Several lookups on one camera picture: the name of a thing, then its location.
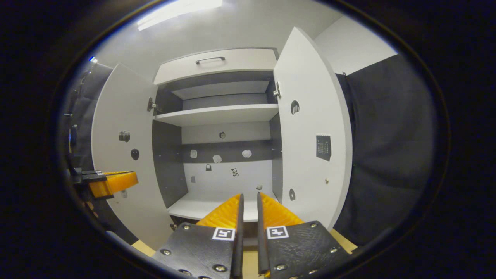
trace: screw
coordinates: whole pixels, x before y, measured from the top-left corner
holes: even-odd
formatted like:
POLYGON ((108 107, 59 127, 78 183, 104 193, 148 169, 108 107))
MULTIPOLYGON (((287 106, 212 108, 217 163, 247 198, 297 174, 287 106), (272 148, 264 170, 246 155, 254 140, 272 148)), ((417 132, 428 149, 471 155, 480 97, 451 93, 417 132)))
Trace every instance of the screw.
POLYGON ((191 272, 189 272, 187 270, 180 269, 179 271, 182 272, 182 273, 184 273, 184 274, 186 274, 186 275, 191 276, 191 272))
POLYGON ((286 268, 288 268, 286 265, 278 265, 278 266, 276 266, 276 270, 285 270, 286 268))
POLYGON ((225 266, 222 266, 222 265, 217 265, 217 266, 214 266, 214 269, 218 272, 224 272, 226 271, 226 267, 225 266))

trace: cabinet door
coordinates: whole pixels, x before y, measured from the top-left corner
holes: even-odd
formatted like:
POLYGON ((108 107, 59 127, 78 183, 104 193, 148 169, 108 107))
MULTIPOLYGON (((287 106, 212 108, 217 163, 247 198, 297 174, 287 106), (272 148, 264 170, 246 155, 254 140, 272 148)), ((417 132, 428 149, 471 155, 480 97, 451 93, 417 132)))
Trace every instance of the cabinet door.
POLYGON ((348 192, 352 165, 343 91, 328 60, 297 27, 277 61, 274 80, 281 94, 282 204, 304 221, 318 220, 331 229, 348 192))
POLYGON ((122 223, 153 249, 162 246, 172 234, 158 188, 152 154, 153 111, 147 111, 148 98, 155 99, 157 86, 119 64, 107 79, 96 105, 91 131, 91 152, 95 169, 133 170, 139 183, 127 189, 127 198, 116 193, 107 200, 122 223), (130 132, 129 142, 119 141, 119 132, 130 132), (138 149, 139 158, 131 157, 138 149))

